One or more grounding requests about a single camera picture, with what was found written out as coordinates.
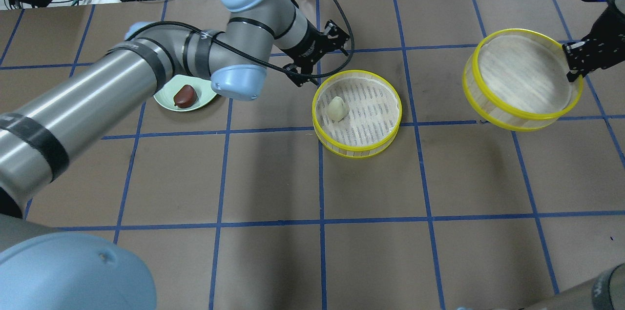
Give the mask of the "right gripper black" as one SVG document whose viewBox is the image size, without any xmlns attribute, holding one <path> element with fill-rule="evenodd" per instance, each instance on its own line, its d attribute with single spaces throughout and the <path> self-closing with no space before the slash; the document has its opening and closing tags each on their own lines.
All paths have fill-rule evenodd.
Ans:
<svg viewBox="0 0 625 310">
<path fill-rule="evenodd" d="M 614 4 L 608 4 L 580 41 L 562 45 L 569 71 L 567 80 L 575 82 L 595 70 L 607 69 L 625 60 L 625 17 Z"/>
</svg>

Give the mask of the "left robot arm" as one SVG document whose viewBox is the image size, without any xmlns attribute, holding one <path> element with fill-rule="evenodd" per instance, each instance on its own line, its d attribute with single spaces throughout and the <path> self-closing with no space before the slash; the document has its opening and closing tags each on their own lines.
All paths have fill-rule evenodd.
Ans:
<svg viewBox="0 0 625 310">
<path fill-rule="evenodd" d="M 1 115 L 1 308 L 154 310 L 152 274 L 136 254 L 91 234 L 24 220 L 25 206 L 87 148 L 172 77 L 210 81 L 218 95 L 253 101 L 268 68 L 296 85 L 354 35 L 328 21 L 319 31 L 294 0 L 220 0 L 225 31 L 180 21 L 137 23 L 83 73 Z"/>
</svg>

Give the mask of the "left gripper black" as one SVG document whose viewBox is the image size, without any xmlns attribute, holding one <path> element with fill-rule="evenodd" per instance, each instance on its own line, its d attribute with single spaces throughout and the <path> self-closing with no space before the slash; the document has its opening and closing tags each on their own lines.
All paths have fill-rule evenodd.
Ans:
<svg viewBox="0 0 625 310">
<path fill-rule="evenodd" d="M 351 42 L 351 28 L 344 31 L 335 21 L 326 22 L 323 32 L 317 30 L 312 24 L 304 32 L 301 41 L 295 46 L 283 48 L 284 54 L 288 56 L 292 63 L 284 66 L 286 76 L 297 87 L 302 87 L 305 83 L 311 82 L 318 85 L 318 77 L 330 77 L 341 72 L 351 61 L 351 51 L 346 50 L 345 44 Z M 313 67 L 326 56 L 326 54 L 340 51 L 346 60 L 337 68 L 319 76 L 313 74 Z"/>
</svg>

